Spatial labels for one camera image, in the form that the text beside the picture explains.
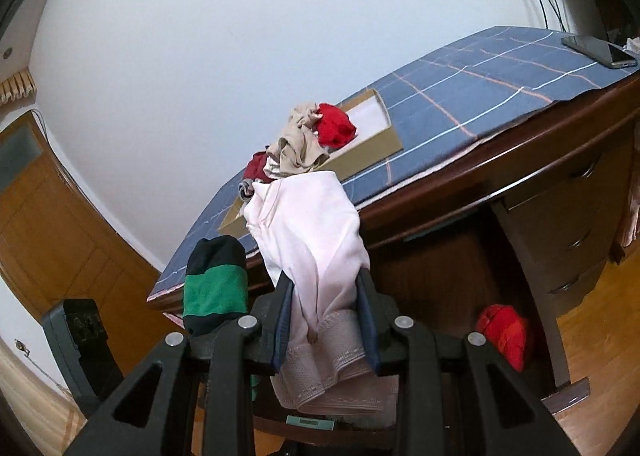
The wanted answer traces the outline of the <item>green black underwear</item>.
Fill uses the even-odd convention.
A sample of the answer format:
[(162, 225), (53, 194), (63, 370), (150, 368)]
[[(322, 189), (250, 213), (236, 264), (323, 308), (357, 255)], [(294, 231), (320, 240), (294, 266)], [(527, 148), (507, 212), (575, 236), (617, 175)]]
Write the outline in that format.
[(184, 328), (191, 337), (204, 336), (247, 312), (244, 247), (229, 235), (200, 239), (186, 265)]

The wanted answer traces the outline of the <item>wooden drawer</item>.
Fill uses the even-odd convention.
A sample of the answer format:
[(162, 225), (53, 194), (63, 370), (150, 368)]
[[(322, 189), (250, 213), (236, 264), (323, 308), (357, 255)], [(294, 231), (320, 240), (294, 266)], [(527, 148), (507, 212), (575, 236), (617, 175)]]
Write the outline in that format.
[(571, 455), (541, 400), (550, 342), (497, 217), (482, 210), (384, 247), (352, 279), (355, 331), (394, 423), (338, 448), (397, 455)]

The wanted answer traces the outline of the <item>maroon grey-banded underwear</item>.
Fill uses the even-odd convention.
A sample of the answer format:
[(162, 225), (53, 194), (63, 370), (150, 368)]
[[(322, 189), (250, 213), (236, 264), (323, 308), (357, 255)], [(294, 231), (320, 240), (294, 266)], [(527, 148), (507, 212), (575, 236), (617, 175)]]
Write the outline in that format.
[(262, 183), (271, 183), (273, 181), (265, 173), (267, 159), (269, 158), (266, 151), (257, 152), (246, 165), (243, 171), (243, 177), (239, 183), (239, 198), (243, 202), (248, 202), (254, 195), (253, 183), (259, 181)]

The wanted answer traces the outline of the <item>pale pink underwear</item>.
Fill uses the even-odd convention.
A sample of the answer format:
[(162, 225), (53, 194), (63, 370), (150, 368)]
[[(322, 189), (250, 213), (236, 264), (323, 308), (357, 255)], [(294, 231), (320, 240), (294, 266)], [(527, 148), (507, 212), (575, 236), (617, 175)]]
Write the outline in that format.
[(357, 275), (370, 265), (358, 211), (329, 170), (253, 187), (243, 210), (248, 231), (270, 279), (294, 284), (288, 347), (271, 379), (280, 404), (393, 424), (398, 380), (372, 372), (355, 309)]

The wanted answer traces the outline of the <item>beige underwear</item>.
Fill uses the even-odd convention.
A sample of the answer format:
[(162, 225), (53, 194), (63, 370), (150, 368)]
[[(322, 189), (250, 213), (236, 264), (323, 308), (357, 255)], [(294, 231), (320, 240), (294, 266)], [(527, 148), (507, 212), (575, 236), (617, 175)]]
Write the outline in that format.
[(268, 147), (265, 174), (271, 179), (300, 175), (319, 168), (330, 154), (314, 133), (322, 115), (314, 102), (295, 106), (276, 141)]

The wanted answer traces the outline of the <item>bright red garment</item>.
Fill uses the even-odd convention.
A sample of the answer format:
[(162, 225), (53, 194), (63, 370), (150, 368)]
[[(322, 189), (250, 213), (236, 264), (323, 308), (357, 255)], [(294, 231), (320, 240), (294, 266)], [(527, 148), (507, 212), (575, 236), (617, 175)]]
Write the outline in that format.
[(314, 124), (314, 131), (321, 146), (337, 150), (356, 138), (357, 127), (342, 109), (329, 103), (320, 103), (317, 113), (320, 118)]

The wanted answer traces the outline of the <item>wooden door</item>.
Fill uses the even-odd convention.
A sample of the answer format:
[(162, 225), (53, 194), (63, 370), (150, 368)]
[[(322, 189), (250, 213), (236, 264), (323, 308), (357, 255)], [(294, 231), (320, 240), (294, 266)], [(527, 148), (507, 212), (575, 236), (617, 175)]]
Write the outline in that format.
[(157, 276), (81, 194), (29, 113), (1, 131), (1, 275), (36, 321), (67, 298), (146, 312)]

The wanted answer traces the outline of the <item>small red rolled garment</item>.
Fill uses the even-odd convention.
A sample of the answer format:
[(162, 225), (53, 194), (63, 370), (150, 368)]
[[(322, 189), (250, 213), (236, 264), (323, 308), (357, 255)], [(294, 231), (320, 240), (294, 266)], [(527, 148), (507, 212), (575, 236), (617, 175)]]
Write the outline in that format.
[(525, 366), (528, 325), (512, 306), (490, 305), (480, 312), (475, 329), (498, 350), (517, 371)]

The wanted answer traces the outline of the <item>dark wooden dresser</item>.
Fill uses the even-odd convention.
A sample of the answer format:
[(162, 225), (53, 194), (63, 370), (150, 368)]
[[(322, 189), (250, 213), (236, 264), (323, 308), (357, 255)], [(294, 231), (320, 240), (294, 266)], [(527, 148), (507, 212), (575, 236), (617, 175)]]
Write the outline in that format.
[(534, 338), (542, 390), (572, 377), (556, 321), (596, 286), (624, 212), (639, 79), (582, 94), (367, 205), (376, 286), (435, 331), (468, 331), (514, 306)]

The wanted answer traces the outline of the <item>shallow cardboard tray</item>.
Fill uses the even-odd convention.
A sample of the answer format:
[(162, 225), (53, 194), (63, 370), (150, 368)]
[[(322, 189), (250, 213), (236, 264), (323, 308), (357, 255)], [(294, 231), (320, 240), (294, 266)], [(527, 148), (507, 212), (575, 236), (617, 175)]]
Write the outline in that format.
[[(357, 135), (352, 142), (341, 149), (330, 150), (325, 147), (330, 158), (313, 171), (331, 170), (338, 180), (345, 181), (353, 176), (362, 175), (367, 168), (402, 149), (399, 135), (392, 125), (390, 114), (378, 91), (367, 89), (334, 106), (348, 115), (352, 124), (357, 127)], [(259, 183), (262, 182), (253, 183), (254, 194), (256, 185)], [(222, 219), (218, 228), (220, 233), (235, 237), (241, 237), (246, 233), (243, 208), (248, 202), (243, 202), (239, 198), (238, 184), (238, 196)]]

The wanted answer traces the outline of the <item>black smartphone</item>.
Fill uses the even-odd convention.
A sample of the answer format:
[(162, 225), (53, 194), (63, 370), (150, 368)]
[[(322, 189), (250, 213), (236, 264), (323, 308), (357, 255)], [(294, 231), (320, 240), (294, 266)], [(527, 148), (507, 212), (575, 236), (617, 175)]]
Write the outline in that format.
[(607, 68), (634, 68), (638, 60), (628, 52), (620, 49), (611, 42), (592, 36), (568, 35), (561, 38), (561, 42), (567, 48), (582, 53), (584, 56), (596, 61)]

